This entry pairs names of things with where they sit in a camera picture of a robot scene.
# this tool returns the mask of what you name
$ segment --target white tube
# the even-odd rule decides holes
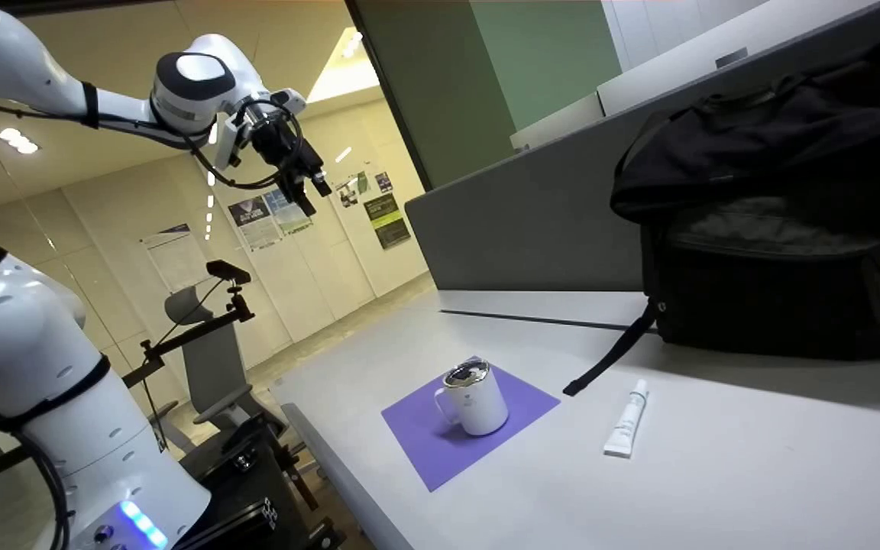
[[[619,458],[630,458],[633,454],[633,440],[636,440],[636,430],[640,430],[640,424],[645,418],[648,396],[650,396],[648,381],[640,379],[633,384],[633,392],[630,392],[630,400],[625,406],[625,414],[621,414],[614,433],[603,445],[606,454],[619,454]]]

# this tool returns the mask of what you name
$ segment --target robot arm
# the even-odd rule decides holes
[[[246,52],[219,33],[204,33],[191,48],[161,56],[152,94],[145,101],[72,77],[34,29],[0,12],[0,109],[78,120],[193,149],[223,182],[237,181],[219,171],[238,165],[238,149],[253,142],[276,165],[276,173],[251,186],[277,182],[311,213],[302,181],[309,176],[322,195],[329,186],[322,156],[297,127],[302,106],[302,94],[295,87],[270,90]],[[219,153],[208,162],[198,147],[204,147],[216,116],[223,116]]]

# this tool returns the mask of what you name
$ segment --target bag strap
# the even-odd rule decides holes
[[[648,327],[657,321],[657,299],[648,299],[648,307],[642,313],[642,318],[636,318],[621,338],[610,344],[610,350],[603,355],[603,361],[595,361],[585,377],[578,377],[575,381],[570,381],[561,387],[561,394],[575,396],[582,394],[588,384],[593,384],[593,379],[600,379],[607,367],[614,367],[645,333]]]

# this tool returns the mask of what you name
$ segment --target ceiling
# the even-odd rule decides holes
[[[22,17],[67,74],[97,87],[146,98],[157,62],[186,48],[198,33],[227,33],[272,87],[309,94],[341,28],[341,0],[161,0]],[[96,132],[74,122],[15,120],[40,142],[20,156],[0,139],[0,205],[91,181],[133,165],[184,156],[152,139]]]

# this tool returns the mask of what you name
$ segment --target floor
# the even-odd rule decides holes
[[[276,406],[272,384],[295,372],[305,358],[322,355],[325,349],[348,338],[363,324],[374,324],[377,318],[394,313],[399,305],[435,289],[435,281],[428,274],[399,286],[394,292],[363,305],[361,313],[341,318],[338,324],[309,336],[305,341],[290,344],[277,358],[253,367],[247,377],[253,381],[253,396],[270,406]],[[208,440],[214,429],[193,424],[193,408],[180,406],[170,413],[170,420],[191,438],[191,440]],[[345,550],[368,550],[369,541],[361,536],[361,524],[348,514],[348,506],[338,502],[337,488],[322,477],[322,464],[311,461],[309,449],[286,433],[286,445],[301,452],[301,470],[309,482],[309,488],[319,498],[319,509],[309,509],[301,503],[309,524],[319,518],[333,518],[333,524],[345,536]],[[40,524],[53,518],[53,503],[47,498],[47,486],[30,461],[0,474],[0,550],[28,550],[30,541],[40,536]]]

